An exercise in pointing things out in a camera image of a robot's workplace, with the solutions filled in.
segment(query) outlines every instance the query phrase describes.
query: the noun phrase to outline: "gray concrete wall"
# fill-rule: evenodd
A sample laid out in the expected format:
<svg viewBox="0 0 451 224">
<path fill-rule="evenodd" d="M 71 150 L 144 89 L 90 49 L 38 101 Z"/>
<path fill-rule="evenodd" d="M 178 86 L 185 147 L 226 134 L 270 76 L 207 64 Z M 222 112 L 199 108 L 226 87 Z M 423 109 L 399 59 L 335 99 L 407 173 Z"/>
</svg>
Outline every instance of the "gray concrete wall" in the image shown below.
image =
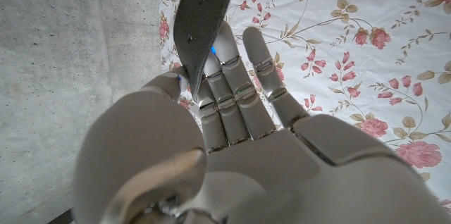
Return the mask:
<svg viewBox="0 0 451 224">
<path fill-rule="evenodd" d="M 90 123 L 160 72 L 157 0 L 0 7 L 0 223 L 48 223 Z"/>
</svg>

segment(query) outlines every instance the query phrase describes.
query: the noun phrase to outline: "dark gray strap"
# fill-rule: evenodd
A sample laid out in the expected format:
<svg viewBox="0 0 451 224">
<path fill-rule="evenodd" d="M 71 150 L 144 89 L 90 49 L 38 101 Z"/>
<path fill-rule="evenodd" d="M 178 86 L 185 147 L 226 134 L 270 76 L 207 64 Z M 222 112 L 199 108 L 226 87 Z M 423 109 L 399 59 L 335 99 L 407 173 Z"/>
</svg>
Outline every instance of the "dark gray strap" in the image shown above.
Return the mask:
<svg viewBox="0 0 451 224">
<path fill-rule="evenodd" d="M 206 57 L 216 38 L 230 0 L 180 0 L 174 42 L 190 78 L 196 101 Z"/>
</svg>

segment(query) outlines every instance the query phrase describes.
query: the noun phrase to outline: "metal joint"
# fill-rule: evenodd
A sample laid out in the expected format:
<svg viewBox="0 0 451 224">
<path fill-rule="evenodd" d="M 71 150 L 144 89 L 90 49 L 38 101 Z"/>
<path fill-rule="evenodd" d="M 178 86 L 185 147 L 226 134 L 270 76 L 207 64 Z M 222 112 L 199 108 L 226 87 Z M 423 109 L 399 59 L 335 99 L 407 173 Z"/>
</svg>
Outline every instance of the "metal joint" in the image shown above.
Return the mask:
<svg viewBox="0 0 451 224">
<path fill-rule="evenodd" d="M 235 94 L 235 99 L 237 102 L 247 100 L 256 94 L 256 90 L 253 85 L 247 86 L 244 89 L 241 89 Z"/>
<path fill-rule="evenodd" d="M 258 65 L 254 66 L 255 73 L 259 73 L 261 71 L 264 71 L 264 70 L 270 68 L 271 66 L 273 66 L 273 64 L 274 64 L 273 59 L 269 58 L 269 59 L 259 63 Z"/>
<path fill-rule="evenodd" d="M 226 99 L 225 101 L 222 101 L 218 103 L 218 110 L 223 111 L 227 108 L 230 108 L 235 105 L 235 100 L 233 97 Z"/>
<path fill-rule="evenodd" d="M 201 118 L 208 118 L 218 112 L 215 103 L 207 104 L 199 108 Z"/>
</svg>

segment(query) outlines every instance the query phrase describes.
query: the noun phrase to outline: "robotic arm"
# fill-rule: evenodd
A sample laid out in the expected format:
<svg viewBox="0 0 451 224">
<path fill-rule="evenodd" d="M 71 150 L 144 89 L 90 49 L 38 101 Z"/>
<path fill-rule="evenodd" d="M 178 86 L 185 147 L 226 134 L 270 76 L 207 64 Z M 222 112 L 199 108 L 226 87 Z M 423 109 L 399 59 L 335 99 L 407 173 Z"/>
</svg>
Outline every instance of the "robotic arm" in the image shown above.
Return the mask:
<svg viewBox="0 0 451 224">
<path fill-rule="evenodd" d="M 197 93 L 202 132 L 177 104 L 175 68 L 89 129 L 75 168 L 77 223 L 449 223 L 419 176 L 337 118 L 307 112 L 279 80 L 260 31 L 243 34 L 276 130 L 221 23 Z"/>
</svg>

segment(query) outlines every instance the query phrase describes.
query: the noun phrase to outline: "floral fabric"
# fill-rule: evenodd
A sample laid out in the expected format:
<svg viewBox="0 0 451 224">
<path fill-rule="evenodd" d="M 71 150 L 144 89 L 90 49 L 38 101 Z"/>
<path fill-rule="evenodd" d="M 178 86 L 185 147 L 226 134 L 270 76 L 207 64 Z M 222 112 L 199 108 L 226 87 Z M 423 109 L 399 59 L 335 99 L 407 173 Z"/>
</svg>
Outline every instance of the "floral fabric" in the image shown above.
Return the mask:
<svg viewBox="0 0 451 224">
<path fill-rule="evenodd" d="M 177 5 L 159 2 L 163 71 L 180 66 Z M 451 213 L 451 0 L 231 0 L 225 20 L 260 95 L 242 45 L 249 26 L 261 30 L 279 77 L 310 114 L 384 142 Z M 199 120 L 189 92 L 180 104 Z"/>
</svg>

